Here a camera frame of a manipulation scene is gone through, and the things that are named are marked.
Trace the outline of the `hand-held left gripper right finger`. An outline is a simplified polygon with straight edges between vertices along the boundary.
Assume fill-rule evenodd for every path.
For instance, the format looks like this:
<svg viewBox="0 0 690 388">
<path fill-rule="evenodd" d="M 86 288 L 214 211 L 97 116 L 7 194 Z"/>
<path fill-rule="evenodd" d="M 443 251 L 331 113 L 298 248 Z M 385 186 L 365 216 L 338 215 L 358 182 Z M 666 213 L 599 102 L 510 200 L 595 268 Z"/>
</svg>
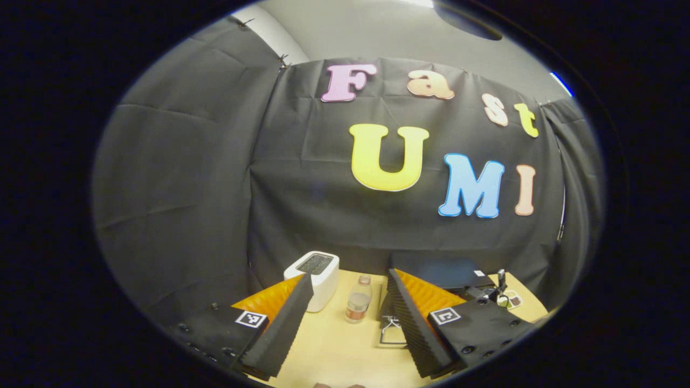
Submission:
<svg viewBox="0 0 690 388">
<path fill-rule="evenodd" d="M 497 289 L 469 287 L 459 296 L 391 268 L 387 296 L 421 377 L 484 363 L 536 329 L 498 303 Z"/>
</svg>

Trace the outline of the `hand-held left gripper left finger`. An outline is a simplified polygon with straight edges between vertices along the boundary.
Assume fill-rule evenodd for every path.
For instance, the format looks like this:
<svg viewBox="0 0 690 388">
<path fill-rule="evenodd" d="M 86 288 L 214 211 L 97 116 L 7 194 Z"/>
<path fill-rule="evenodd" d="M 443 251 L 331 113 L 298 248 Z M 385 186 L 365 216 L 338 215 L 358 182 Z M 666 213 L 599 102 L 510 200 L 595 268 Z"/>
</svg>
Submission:
<svg viewBox="0 0 690 388">
<path fill-rule="evenodd" d="M 176 320 L 166 331 L 224 371 L 269 380 L 278 376 L 313 295 L 312 275 L 300 274 Z"/>
</svg>

